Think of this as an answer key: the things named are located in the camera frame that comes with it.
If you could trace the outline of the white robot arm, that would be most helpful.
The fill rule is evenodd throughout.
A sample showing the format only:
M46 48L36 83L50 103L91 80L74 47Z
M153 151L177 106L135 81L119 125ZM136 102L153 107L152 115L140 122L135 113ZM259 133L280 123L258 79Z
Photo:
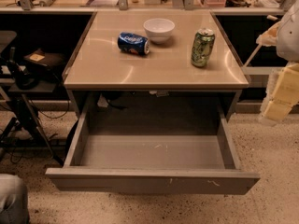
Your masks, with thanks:
M283 121L299 102L299 1L290 7L282 19L256 39L258 45L275 46L277 56L287 61L280 71L268 78L259 121L275 126Z

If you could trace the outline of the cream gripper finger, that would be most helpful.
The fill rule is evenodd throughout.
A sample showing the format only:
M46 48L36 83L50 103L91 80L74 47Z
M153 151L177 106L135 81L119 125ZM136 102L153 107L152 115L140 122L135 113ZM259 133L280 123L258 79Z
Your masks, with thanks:
M277 33L280 25L280 19L273 15L268 15L267 19L273 21L274 24L256 39L256 43L260 46L271 47L277 44Z
M299 103L299 63L287 63L275 69L268 78L258 121L275 126L283 121Z

